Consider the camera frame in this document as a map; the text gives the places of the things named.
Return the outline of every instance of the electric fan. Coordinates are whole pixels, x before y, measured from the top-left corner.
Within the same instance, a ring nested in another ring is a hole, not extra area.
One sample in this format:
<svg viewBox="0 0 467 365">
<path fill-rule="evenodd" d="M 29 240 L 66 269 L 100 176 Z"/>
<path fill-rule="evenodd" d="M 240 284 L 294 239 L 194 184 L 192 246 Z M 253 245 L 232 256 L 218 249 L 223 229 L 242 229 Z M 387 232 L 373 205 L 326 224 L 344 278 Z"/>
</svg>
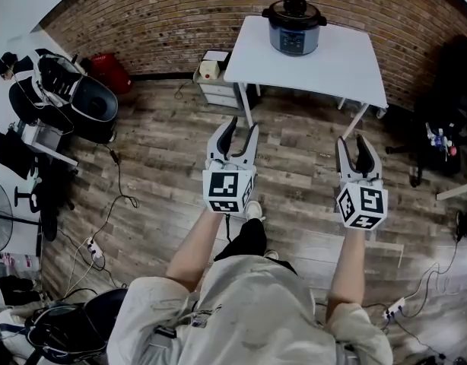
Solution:
<svg viewBox="0 0 467 365">
<path fill-rule="evenodd" d="M 0 185 L 0 252 L 8 245 L 8 242 L 11 240 L 14 222 L 41 226 L 43 234 L 48 240 L 54 240 L 56 237 L 58 223 L 55 214 L 45 214 L 45 212 L 41 211 L 40 221 L 28 221 L 27 219 L 14 217 L 12 215 L 11 203 L 8 200 L 8 196 Z"/>
</svg>

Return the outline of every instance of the cooker lid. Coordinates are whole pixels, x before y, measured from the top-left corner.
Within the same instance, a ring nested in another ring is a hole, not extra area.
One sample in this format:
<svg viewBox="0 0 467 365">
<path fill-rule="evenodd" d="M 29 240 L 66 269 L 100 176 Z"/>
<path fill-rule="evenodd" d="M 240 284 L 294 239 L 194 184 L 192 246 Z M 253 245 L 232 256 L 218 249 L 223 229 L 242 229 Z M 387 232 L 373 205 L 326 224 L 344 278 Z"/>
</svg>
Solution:
<svg viewBox="0 0 467 365">
<path fill-rule="evenodd" d="M 262 16 L 268 17 L 272 25 L 289 30 L 309 30 L 317 26 L 326 26 L 326 18 L 306 0 L 280 0 L 266 8 Z"/>
</svg>

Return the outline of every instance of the red bag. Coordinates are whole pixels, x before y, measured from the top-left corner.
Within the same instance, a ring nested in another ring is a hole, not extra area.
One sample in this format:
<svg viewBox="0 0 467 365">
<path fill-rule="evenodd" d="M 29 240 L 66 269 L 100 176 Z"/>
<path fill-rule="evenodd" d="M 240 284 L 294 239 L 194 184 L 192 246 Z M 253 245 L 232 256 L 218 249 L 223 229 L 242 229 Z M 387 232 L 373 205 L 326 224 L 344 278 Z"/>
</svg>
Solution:
<svg viewBox="0 0 467 365">
<path fill-rule="evenodd" d="M 112 53 L 100 54 L 91 59 L 90 76 L 115 94 L 126 94 L 130 91 L 132 82 L 129 73 Z"/>
</svg>

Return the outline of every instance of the tabletop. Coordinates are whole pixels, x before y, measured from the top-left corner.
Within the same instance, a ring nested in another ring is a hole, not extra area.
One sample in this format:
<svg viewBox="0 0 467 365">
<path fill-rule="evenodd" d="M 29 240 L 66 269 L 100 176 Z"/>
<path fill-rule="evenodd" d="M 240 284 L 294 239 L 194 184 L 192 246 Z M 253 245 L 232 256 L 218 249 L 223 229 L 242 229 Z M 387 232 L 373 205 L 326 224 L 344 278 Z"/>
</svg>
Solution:
<svg viewBox="0 0 467 365">
<path fill-rule="evenodd" d="M 247 16 L 225 81 L 308 90 L 387 108 L 386 92 L 369 36 L 328 24 L 305 56 L 286 56 L 269 42 L 265 17 Z"/>
</svg>

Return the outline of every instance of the drawer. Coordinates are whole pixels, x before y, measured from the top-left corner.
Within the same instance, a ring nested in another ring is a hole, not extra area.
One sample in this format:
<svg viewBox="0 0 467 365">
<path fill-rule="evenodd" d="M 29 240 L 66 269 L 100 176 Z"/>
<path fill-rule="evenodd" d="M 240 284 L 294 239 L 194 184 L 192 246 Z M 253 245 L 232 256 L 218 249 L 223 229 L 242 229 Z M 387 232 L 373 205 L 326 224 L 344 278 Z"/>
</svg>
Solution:
<svg viewBox="0 0 467 365">
<path fill-rule="evenodd" d="M 205 94 L 206 100 L 211 104 L 219 106 L 232 106 L 238 108 L 237 99 L 235 97 L 218 96 L 216 94 Z"/>
<path fill-rule="evenodd" d="M 232 87 L 224 87 L 223 85 L 210 85 L 200 84 L 204 94 L 220 94 L 222 96 L 235 96 L 234 89 Z"/>
</svg>

